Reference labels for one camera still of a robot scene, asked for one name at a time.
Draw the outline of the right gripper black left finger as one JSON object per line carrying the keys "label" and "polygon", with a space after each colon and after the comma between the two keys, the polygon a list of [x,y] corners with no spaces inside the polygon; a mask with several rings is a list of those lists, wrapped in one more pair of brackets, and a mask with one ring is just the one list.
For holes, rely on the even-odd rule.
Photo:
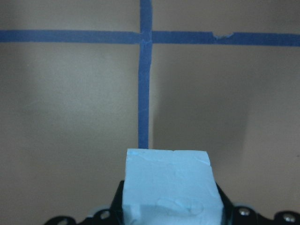
{"label": "right gripper black left finger", "polygon": [[124,213],[122,208],[124,181],[120,181],[115,196],[112,200],[109,208],[109,224],[110,225],[123,225],[124,224]]}

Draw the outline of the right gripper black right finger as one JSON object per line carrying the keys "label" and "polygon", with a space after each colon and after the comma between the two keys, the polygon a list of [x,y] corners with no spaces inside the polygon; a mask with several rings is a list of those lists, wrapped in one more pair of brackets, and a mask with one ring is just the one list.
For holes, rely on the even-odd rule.
{"label": "right gripper black right finger", "polygon": [[232,220],[234,205],[217,183],[216,186],[223,203],[221,225],[230,225]]}

